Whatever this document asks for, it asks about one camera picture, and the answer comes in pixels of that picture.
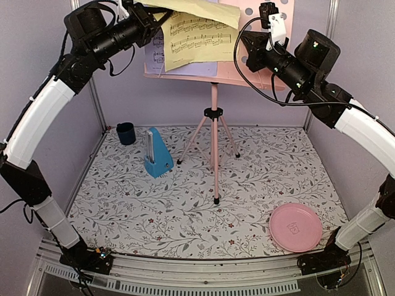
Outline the blue metronome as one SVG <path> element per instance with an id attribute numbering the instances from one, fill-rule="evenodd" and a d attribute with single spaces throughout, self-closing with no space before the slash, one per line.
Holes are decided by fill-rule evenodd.
<path id="1" fill-rule="evenodd" d="M 146 148 L 144 167 L 153 178 L 158 178 L 173 168 L 173 158 L 155 127 L 146 131 Z"/>

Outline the yellow sheet music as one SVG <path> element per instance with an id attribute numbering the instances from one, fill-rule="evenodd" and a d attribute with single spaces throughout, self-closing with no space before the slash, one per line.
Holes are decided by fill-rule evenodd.
<path id="1" fill-rule="evenodd" d="M 141 3 L 148 7 L 173 10 L 161 26 L 166 72 L 194 62 L 226 62 L 233 59 L 241 15 L 239 7 L 209 1 Z"/>

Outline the purple sheet music paper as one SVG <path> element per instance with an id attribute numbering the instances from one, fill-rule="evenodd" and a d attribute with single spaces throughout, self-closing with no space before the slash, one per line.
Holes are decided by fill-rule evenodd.
<path id="1" fill-rule="evenodd" d="M 144 47 L 145 66 L 147 74 L 181 75 L 181 76 L 216 76 L 216 62 L 194 62 L 179 68 L 165 71 L 164 68 L 164 36 L 160 30 L 151 42 Z"/>

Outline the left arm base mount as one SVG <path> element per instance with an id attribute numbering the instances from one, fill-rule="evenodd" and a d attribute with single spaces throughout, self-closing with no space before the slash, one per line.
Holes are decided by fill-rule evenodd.
<path id="1" fill-rule="evenodd" d="M 61 247 L 62 255 L 59 262 L 72 268 L 109 275 L 114 261 L 110 251 L 105 251 L 102 247 L 91 250 L 85 247 L 78 250 L 75 247 L 66 249 Z"/>

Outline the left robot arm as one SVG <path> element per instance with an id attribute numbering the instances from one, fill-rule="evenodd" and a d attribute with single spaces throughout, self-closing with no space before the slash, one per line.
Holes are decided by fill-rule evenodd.
<path id="1" fill-rule="evenodd" d="M 120 51 L 143 47 L 170 18 L 172 10 L 148 7 L 133 1 L 117 1 L 118 12 L 106 1 L 91 1 L 64 17 L 70 39 L 70 53 L 62 52 L 43 84 L 30 98 L 1 151 L 1 176 L 33 209 L 67 256 L 79 268 L 87 267 L 92 256 L 82 239 L 52 198 L 33 154 L 59 112 L 89 82 L 93 73 Z"/>

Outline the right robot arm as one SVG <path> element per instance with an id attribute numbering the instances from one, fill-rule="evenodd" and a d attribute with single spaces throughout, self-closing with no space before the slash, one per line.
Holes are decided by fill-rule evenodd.
<path id="1" fill-rule="evenodd" d="M 388 170 L 378 196 L 332 232 L 319 256 L 321 266 L 332 269 L 356 243 L 394 218 L 394 132 L 351 94 L 326 81 L 341 50 L 325 35 L 309 30 L 294 54 L 269 33 L 242 30 L 237 41 L 247 50 L 246 66 L 251 72 L 267 68 L 290 88 L 294 101 L 285 99 L 282 106 L 308 107 L 317 119 L 349 136 Z"/>

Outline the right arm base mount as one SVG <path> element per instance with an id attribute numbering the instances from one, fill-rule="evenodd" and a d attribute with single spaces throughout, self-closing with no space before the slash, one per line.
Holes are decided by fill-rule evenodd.
<path id="1" fill-rule="evenodd" d="M 348 251 L 332 245 L 325 247 L 321 252 L 306 253 L 297 258 L 297 266 L 302 275 L 320 273 L 340 268 L 351 263 Z"/>

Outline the pink music stand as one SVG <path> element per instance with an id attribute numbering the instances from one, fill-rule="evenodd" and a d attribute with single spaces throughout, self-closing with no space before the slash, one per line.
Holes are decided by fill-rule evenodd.
<path id="1" fill-rule="evenodd" d="M 260 1 L 209 1 L 220 4 L 228 4 L 239 7 L 241 15 L 239 19 L 238 31 L 242 28 L 251 31 L 260 30 L 259 24 L 252 24 L 250 20 L 254 17 L 259 16 Z M 252 73 L 246 68 L 247 50 L 244 46 L 240 46 L 238 50 L 233 51 L 233 58 L 236 57 L 238 60 L 239 69 L 244 72 L 244 76 L 248 80 L 261 89 L 268 89 L 270 83 L 270 72 L 268 70 L 259 70 L 258 72 Z M 146 66 L 144 63 L 144 71 L 147 77 L 151 78 L 168 78 L 178 80 L 191 80 L 191 81 L 204 81 L 211 84 L 211 103 L 212 105 L 204 112 L 204 116 L 201 123 L 205 123 L 206 120 L 211 120 L 211 153 L 208 157 L 210 165 L 214 170 L 214 203 L 219 203 L 219 189 L 218 189 L 218 125 L 222 125 L 227 128 L 226 121 L 218 107 L 218 84 L 232 84 L 244 86 L 246 83 L 238 73 L 238 69 L 235 68 L 233 59 L 226 62 L 217 63 L 217 75 L 216 76 L 181 76 L 181 75 L 154 75 L 146 73 Z"/>

